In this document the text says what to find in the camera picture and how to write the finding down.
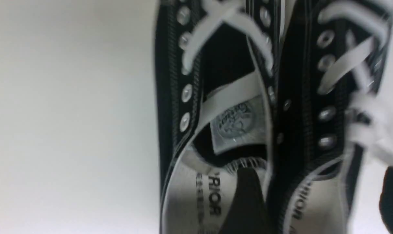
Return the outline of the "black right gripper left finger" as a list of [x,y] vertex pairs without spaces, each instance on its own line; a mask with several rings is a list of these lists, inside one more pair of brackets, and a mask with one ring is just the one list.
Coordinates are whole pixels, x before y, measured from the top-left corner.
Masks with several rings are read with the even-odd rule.
[[237,171],[237,187],[220,234],[268,234],[265,201],[254,169]]

